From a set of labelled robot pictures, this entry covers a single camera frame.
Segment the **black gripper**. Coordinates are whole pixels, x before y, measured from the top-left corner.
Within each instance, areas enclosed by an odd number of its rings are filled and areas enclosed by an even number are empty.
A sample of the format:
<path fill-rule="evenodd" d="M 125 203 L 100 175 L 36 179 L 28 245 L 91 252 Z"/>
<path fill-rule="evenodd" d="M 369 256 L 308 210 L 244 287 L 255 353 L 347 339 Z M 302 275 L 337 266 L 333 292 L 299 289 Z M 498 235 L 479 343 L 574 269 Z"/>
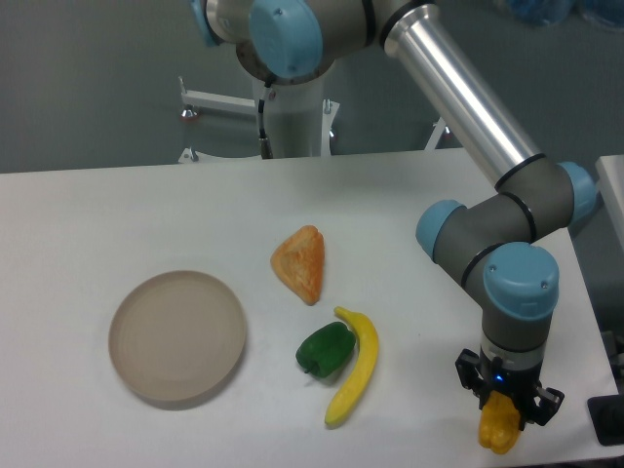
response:
<path fill-rule="evenodd" d="M 527 424 L 545 426 L 565 399 L 564 392 L 541 385 L 543 360 L 544 343 L 528 350 L 511 350 L 483 331 L 480 353 L 463 349 L 455 368 L 461 386 L 479 400 L 479 410 L 486 405 L 491 391 L 516 396 L 519 429 L 524 430 Z"/>

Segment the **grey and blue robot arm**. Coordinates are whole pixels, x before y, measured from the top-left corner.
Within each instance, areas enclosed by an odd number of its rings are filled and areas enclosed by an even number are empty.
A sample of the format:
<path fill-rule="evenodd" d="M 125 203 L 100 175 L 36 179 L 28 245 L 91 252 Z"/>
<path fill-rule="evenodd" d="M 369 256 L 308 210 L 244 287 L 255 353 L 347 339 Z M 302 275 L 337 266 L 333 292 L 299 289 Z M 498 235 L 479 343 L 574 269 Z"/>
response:
<path fill-rule="evenodd" d="M 265 159 L 321 152 L 318 110 L 270 107 L 270 93 L 320 79 L 338 59 L 372 44 L 399 61 L 491 181 L 473 207 L 441 201 L 420 218 L 421 248 L 482 308 L 478 352 L 455 366 L 482 404 L 506 396 L 522 424 L 546 424 L 564 394 L 539 379 L 559 268 L 537 241 L 588 215 L 590 175 L 554 164 L 510 116 L 439 21 L 431 1 L 194 1 L 205 43 L 235 46 L 261 85 L 256 105 Z"/>

